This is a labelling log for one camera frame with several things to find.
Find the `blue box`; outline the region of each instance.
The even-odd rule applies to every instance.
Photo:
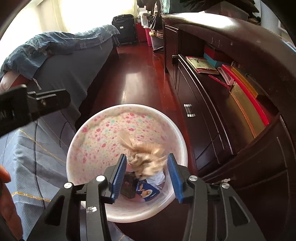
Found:
[[[211,64],[213,65],[215,68],[221,67],[222,64],[225,65],[231,65],[230,63],[225,63],[225,62],[220,62],[220,61],[216,61],[214,59],[212,59],[209,55],[207,55],[206,53],[204,53],[204,58]]]
[[[137,184],[136,193],[147,202],[156,197],[160,192],[151,184],[147,183],[146,180],[141,180]]]

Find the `suitcase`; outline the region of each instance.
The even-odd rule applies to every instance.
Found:
[[[133,15],[123,14],[113,18],[112,25],[120,32],[117,35],[119,46],[133,44],[136,41],[136,28]]]

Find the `human hand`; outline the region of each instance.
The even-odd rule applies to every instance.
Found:
[[[22,223],[17,215],[15,204],[13,203],[10,192],[4,183],[11,181],[8,171],[0,165],[0,180],[2,184],[2,196],[0,198],[0,213],[6,221],[13,235],[20,240],[22,238]]]

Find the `red wooden floor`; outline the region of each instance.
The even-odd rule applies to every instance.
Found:
[[[164,73],[163,54],[154,54],[147,43],[118,48],[119,62],[108,73],[91,115],[118,104],[143,104],[166,114],[188,135],[179,103]],[[119,223],[123,233],[135,241],[182,240],[188,206],[173,201],[154,217],[136,223]]]

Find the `cabinet top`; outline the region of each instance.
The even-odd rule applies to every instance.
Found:
[[[279,35],[240,19],[210,13],[163,14],[162,18],[166,25],[197,36],[244,66],[280,111],[295,146],[296,50],[293,47]]]

